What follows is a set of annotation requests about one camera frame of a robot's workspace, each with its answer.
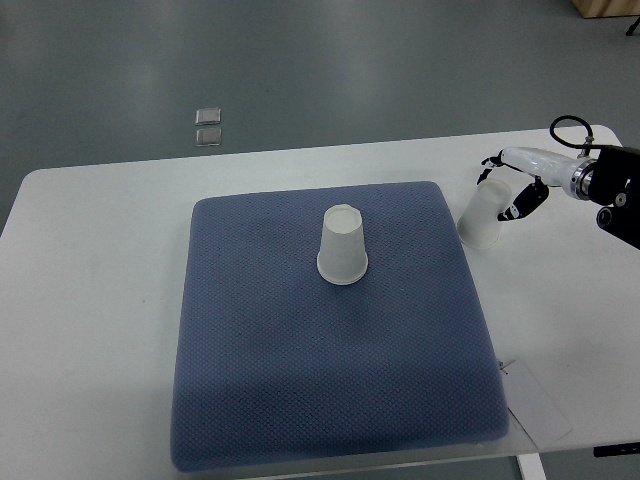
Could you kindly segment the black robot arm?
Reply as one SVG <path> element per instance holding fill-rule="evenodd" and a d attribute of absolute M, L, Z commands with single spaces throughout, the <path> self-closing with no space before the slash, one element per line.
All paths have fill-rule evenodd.
<path fill-rule="evenodd" d="M 574 121 L 586 130 L 582 144 L 561 138 L 555 129 L 562 121 Z M 597 226 L 619 240 L 639 248 L 639 150 L 630 147 L 595 143 L 591 125 L 575 115 L 562 115 L 549 127 L 550 136 L 559 144 L 581 151 L 586 158 L 592 150 L 599 155 L 572 181 L 580 199 L 600 206 Z"/>

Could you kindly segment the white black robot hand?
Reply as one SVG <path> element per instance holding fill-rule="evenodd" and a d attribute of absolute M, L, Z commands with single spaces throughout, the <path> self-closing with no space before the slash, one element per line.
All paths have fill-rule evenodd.
<path fill-rule="evenodd" d="M 533 178 L 513 202 L 497 215 L 499 222 L 507 222 L 527 217 L 548 198 L 551 188 L 561 188 L 569 197 L 589 200 L 589 184 L 596 160 L 588 156 L 570 158 L 551 151 L 509 147 L 497 155 L 482 161 L 484 170 L 477 184 L 488 179 L 489 174 L 499 167 L 507 167 Z"/>

